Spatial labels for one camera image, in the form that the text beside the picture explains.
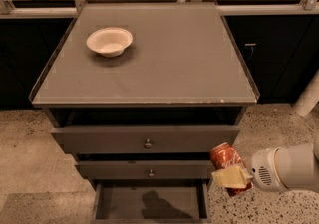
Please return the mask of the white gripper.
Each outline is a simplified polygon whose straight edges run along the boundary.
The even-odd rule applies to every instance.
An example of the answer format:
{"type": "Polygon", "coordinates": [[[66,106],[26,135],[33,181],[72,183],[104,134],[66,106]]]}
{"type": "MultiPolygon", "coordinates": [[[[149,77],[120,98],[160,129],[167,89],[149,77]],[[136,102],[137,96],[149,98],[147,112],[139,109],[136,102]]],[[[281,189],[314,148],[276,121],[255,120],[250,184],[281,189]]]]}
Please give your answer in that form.
{"type": "Polygon", "coordinates": [[[231,165],[212,172],[212,179],[219,187],[234,189],[244,189],[252,179],[253,184],[264,192],[285,192],[287,187],[276,170],[277,151],[277,148],[258,150],[247,159],[247,169],[231,165]]]}

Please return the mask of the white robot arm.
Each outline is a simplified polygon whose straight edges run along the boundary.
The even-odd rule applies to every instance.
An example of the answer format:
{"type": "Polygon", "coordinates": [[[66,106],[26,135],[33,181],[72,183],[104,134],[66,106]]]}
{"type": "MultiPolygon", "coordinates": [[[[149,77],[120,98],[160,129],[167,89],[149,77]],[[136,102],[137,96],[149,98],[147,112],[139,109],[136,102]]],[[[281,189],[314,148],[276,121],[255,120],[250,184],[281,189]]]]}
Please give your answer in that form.
{"type": "Polygon", "coordinates": [[[215,185],[227,188],[231,195],[250,189],[253,183],[265,192],[310,190],[319,192],[319,141],[294,146],[258,150],[242,163],[228,143],[210,152],[215,167],[211,173],[215,185]]]}

